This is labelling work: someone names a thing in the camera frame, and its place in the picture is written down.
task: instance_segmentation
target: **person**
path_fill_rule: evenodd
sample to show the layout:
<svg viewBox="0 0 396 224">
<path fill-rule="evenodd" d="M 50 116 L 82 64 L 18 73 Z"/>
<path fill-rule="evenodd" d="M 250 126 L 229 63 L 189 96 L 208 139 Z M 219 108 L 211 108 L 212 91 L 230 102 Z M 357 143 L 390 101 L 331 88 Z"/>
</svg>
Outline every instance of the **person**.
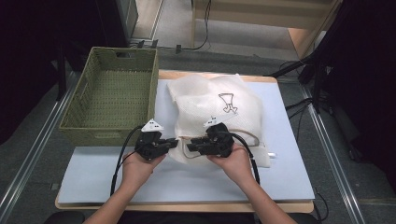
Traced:
<svg viewBox="0 0 396 224">
<path fill-rule="evenodd" d="M 154 168 L 164 158 L 165 155 L 151 161 L 146 161 L 137 153 L 127 157 L 122 165 L 120 187 L 84 223 L 118 223 L 128 203 L 132 200 L 139 188 L 146 183 L 153 173 Z M 232 153 L 228 158 L 217 156 L 207 156 L 207 158 L 221 167 L 224 173 L 247 195 L 249 202 L 262 223 L 296 223 L 257 184 L 251 173 L 250 160 L 244 147 L 233 144 Z M 149 223 L 149 220 L 145 219 L 143 223 Z"/>
</svg>

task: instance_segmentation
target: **green basket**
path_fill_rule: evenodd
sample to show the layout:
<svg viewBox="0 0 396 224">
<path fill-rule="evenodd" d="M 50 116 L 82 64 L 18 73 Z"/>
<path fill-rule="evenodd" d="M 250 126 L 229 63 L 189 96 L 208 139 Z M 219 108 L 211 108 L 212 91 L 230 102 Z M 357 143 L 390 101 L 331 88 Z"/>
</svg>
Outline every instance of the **green basket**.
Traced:
<svg viewBox="0 0 396 224">
<path fill-rule="evenodd" d="M 76 147 L 122 146 L 154 118 L 158 73 L 156 49 L 92 48 L 60 131 Z"/>
</svg>

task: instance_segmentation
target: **white plastic bag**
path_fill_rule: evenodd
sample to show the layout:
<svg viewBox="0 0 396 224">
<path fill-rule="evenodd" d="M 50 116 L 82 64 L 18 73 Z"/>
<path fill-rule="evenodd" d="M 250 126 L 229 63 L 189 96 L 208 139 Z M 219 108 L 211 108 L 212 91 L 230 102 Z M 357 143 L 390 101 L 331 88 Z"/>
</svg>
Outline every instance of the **white plastic bag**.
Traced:
<svg viewBox="0 0 396 224">
<path fill-rule="evenodd" d="M 197 152 L 189 152 L 186 139 L 204 136 L 207 129 L 204 123 L 211 117 L 237 113 L 223 123 L 230 132 L 245 139 L 258 166 L 270 166 L 262 137 L 262 100 L 239 75 L 210 79 L 190 75 L 169 82 L 168 90 L 178 108 L 175 133 L 179 143 L 169 150 L 172 158 L 187 164 L 210 162 Z"/>
</svg>

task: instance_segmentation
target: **black drawing on bag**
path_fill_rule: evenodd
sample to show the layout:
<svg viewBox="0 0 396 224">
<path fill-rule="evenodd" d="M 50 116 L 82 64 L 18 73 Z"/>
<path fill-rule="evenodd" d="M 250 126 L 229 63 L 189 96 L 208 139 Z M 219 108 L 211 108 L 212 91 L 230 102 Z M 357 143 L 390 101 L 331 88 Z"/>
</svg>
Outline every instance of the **black drawing on bag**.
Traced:
<svg viewBox="0 0 396 224">
<path fill-rule="evenodd" d="M 226 113 L 230 113 L 230 111 L 235 113 L 238 110 L 238 107 L 233 106 L 233 93 L 221 93 L 219 97 L 226 104 L 226 107 L 223 108 Z"/>
</svg>

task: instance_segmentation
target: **table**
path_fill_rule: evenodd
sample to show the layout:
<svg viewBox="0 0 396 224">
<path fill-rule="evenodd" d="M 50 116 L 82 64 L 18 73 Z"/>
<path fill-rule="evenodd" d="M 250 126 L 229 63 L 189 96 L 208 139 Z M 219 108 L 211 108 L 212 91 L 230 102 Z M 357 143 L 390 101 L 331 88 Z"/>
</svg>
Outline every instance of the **table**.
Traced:
<svg viewBox="0 0 396 224">
<path fill-rule="evenodd" d="M 195 20 L 205 18 L 208 0 L 192 2 L 191 45 L 194 47 Z M 342 0 L 212 0 L 209 20 L 288 27 L 302 59 L 320 32 L 332 24 L 341 3 Z"/>
<path fill-rule="evenodd" d="M 189 74 L 191 74 L 191 72 L 160 70 L 160 79 L 172 79 L 172 78 L 177 78 L 177 77 L 183 77 L 183 76 L 186 76 Z M 216 76 L 220 76 L 220 75 L 224 75 L 224 74 L 199 73 L 199 75 L 202 75 L 205 77 L 216 77 Z M 243 76 L 242 78 L 245 81 L 249 81 L 249 82 L 266 82 L 266 83 L 272 83 L 272 84 L 276 85 L 276 80 L 272 77 Z M 161 97 L 161 92 L 157 93 L 157 100 L 158 100 L 158 97 Z M 165 115 L 163 113 L 158 113 L 158 111 L 157 111 L 156 112 L 156 120 L 157 119 L 163 120 L 161 118 L 161 116 L 165 116 Z M 161 125 L 163 125 L 166 130 L 167 124 L 161 123 Z M 300 158 L 298 158 L 298 156 L 296 156 L 295 160 L 302 162 L 301 156 L 300 156 Z M 303 180 L 303 182 L 305 182 L 305 184 L 309 185 L 309 186 L 305 185 L 305 188 L 306 187 L 310 188 L 309 179 Z M 97 209 L 100 206 L 100 203 L 60 203 L 60 195 L 62 192 L 63 192 L 63 189 L 61 188 L 61 191 L 58 194 L 58 197 L 55 201 L 56 206 L 60 209 Z M 281 200 L 281 201 L 276 201 L 276 202 L 286 212 L 309 213 L 313 210 L 312 199 L 314 198 L 314 195 L 312 194 L 312 196 L 308 196 L 308 197 L 310 197 L 311 199 Z M 243 201 L 243 202 L 217 202 L 217 201 L 208 202 L 208 201 L 205 201 L 205 202 L 188 202 L 188 203 L 186 203 L 185 201 L 184 202 L 171 202 L 171 203 L 167 203 L 167 202 L 160 202 L 160 203 L 159 202 L 156 202 L 156 203 L 132 202 L 130 205 L 128 205 L 128 207 L 126 209 L 127 210 L 144 210 L 144 211 L 183 211 L 183 212 L 253 212 L 251 205 L 249 203 L 247 203 L 246 201 Z"/>
</svg>

